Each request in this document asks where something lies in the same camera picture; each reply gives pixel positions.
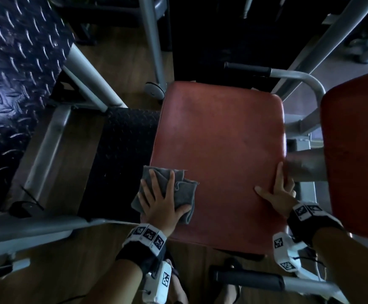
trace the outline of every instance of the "gray cloth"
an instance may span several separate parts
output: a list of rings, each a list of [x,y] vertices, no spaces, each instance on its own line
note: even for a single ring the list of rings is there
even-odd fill
[[[142,178],[146,181],[147,186],[150,191],[153,193],[151,188],[151,178],[150,178],[150,169],[154,169],[158,183],[160,185],[160,190],[163,196],[165,196],[167,191],[168,180],[170,179],[170,169],[160,168],[160,167],[143,167],[143,176]],[[184,170],[173,170],[175,173],[175,183],[174,183],[174,207],[177,209],[178,207],[186,204],[190,204],[192,206],[191,210],[184,214],[179,220],[180,223],[188,224],[191,220],[192,214],[194,213],[195,206],[195,189],[197,188],[198,183],[196,181],[188,180],[184,178]],[[144,195],[143,188],[140,186],[139,192]],[[139,198],[134,198],[132,204],[132,208],[136,211],[143,213],[142,205],[140,204]]]

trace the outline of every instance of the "forearm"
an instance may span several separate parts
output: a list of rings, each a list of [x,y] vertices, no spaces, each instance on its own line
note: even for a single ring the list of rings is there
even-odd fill
[[[319,229],[312,242],[349,302],[368,303],[368,248],[333,227]]]
[[[90,290],[83,304],[130,304],[143,273],[130,260],[116,260],[108,272]]]

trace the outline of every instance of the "hand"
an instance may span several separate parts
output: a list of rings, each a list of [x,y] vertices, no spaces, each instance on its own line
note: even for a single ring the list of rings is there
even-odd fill
[[[178,220],[191,210],[191,205],[182,205],[177,210],[174,209],[175,174],[173,171],[170,172],[165,198],[161,194],[156,173],[153,169],[150,170],[150,177],[154,196],[151,194],[144,179],[141,180],[141,186],[146,198],[140,192],[137,194],[145,212],[145,215],[141,216],[141,221],[153,225],[161,230],[166,237],[169,237],[174,231]]]
[[[268,200],[279,214],[288,218],[292,211],[292,207],[298,204],[298,200],[295,199],[295,183],[292,178],[288,179],[288,183],[284,187],[284,173],[282,171],[282,166],[282,162],[278,163],[273,194],[259,186],[256,186],[254,189],[263,199]]]

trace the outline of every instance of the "red backrest pad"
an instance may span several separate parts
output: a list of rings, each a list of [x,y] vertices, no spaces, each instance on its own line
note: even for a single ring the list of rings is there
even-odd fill
[[[172,239],[238,252],[272,252],[286,221],[254,191],[272,189],[285,157],[281,100],[236,87],[169,86],[151,165],[186,169],[197,180],[195,211]]]
[[[368,75],[331,89],[321,122],[333,213],[368,237]]]

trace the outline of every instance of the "black foam grip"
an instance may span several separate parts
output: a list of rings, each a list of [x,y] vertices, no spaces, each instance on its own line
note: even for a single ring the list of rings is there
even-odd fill
[[[252,270],[234,270],[211,266],[212,280],[225,285],[245,286],[271,291],[283,291],[284,279],[281,275]]]
[[[263,67],[263,66],[254,66],[254,65],[245,65],[245,64],[238,64],[238,63],[229,63],[225,62],[224,68],[226,69],[237,69],[240,71],[249,71],[256,76],[270,76],[271,75],[271,68],[270,67]]]

